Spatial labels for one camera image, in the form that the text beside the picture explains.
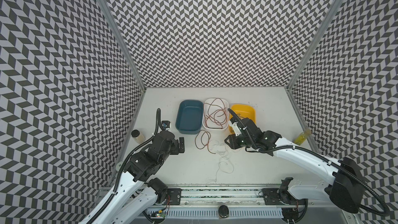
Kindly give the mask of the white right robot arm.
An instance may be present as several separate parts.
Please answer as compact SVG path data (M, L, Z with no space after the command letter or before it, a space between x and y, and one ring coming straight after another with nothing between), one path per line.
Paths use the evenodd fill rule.
M330 201L338 208L356 214L360 209L382 217L390 215L390 208L349 158L330 158L290 142L273 131L261 131L249 118L241 118L232 109L229 126L234 134L224 141L232 149L244 148L249 153L262 153L290 161L317 175L319 185L294 183L292 177L283 180L279 189L281 201L292 199Z

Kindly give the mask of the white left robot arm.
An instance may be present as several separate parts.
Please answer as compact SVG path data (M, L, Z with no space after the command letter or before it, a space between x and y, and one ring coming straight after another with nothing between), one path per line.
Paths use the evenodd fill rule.
M139 215L152 224L162 223L171 197L168 186L154 175L170 155L184 152L184 139L175 138L161 121L161 110L157 109L152 137L127 155L113 188L81 223L130 224Z

